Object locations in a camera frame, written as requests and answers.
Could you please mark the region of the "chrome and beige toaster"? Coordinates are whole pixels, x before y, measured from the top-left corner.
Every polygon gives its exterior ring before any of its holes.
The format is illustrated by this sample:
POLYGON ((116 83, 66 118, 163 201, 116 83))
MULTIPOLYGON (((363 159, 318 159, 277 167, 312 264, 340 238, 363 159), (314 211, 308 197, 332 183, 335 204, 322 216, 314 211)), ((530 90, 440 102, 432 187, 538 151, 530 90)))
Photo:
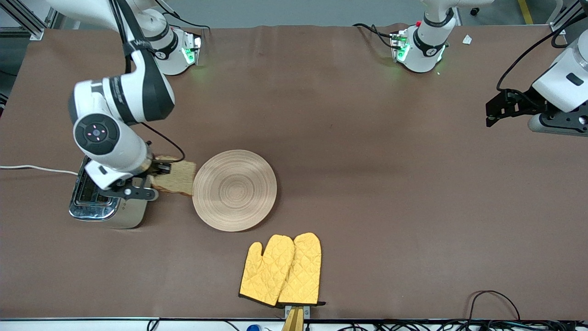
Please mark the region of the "chrome and beige toaster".
POLYGON ((147 201, 100 195, 99 187, 85 172, 90 158, 85 156, 73 189, 69 214, 83 222, 97 223, 115 229, 131 229, 141 224, 147 201))

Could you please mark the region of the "brown table cover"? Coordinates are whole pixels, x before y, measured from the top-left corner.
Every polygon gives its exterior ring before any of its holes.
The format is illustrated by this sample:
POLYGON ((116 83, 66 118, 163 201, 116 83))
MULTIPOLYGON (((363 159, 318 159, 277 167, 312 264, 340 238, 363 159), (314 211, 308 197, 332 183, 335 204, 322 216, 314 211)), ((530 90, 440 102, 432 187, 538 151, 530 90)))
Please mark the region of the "brown table cover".
POLYGON ((549 32, 457 27, 413 74, 363 29, 213 30, 151 126, 199 166, 266 159, 269 216, 227 233, 161 193, 139 228, 111 229, 69 215, 75 176, 0 171, 0 319, 273 318, 238 297, 248 247, 307 232, 323 252, 315 318, 460 319, 494 290, 524 319, 588 319, 588 138, 485 124, 498 78, 549 32))

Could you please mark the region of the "brown bread slice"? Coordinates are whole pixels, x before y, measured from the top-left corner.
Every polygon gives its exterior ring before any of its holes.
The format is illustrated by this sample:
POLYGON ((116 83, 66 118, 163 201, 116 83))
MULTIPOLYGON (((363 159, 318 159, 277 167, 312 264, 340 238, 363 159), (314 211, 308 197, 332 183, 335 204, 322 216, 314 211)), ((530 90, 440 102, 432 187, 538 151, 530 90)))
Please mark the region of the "brown bread slice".
POLYGON ((193 195, 193 182, 197 174, 196 163, 183 160, 171 164, 170 174, 149 176, 155 190, 185 196, 193 195))

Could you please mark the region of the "round wooden plate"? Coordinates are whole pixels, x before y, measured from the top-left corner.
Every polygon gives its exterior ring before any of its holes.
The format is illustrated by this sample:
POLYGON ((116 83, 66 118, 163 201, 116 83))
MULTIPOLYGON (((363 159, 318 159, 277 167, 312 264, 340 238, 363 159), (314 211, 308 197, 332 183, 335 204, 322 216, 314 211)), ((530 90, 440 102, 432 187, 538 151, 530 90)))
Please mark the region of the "round wooden plate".
POLYGON ((277 177, 260 155, 233 149, 215 155, 199 168, 192 203, 200 219, 220 231, 254 228, 273 209, 277 177))

